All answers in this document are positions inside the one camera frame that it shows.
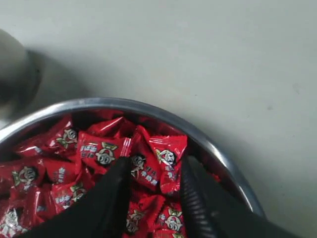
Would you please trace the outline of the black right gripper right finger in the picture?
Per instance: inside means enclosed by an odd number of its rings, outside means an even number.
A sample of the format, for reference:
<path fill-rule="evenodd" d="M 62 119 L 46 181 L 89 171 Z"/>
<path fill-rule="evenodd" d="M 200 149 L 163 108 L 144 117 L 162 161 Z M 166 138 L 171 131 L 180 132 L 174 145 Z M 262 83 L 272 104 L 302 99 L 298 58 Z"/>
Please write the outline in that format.
<path fill-rule="evenodd" d="M 294 238 L 238 202 L 191 156 L 181 165 L 180 203 L 190 238 Z"/>

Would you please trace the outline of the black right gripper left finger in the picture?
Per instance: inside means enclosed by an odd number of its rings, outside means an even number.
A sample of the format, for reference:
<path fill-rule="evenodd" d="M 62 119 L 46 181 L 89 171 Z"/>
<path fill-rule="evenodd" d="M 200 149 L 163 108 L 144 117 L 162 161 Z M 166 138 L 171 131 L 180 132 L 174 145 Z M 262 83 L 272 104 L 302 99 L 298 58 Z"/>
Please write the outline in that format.
<path fill-rule="evenodd" d="M 120 238 L 131 196 L 131 159 L 119 158 L 101 180 L 72 206 L 24 238 Z"/>

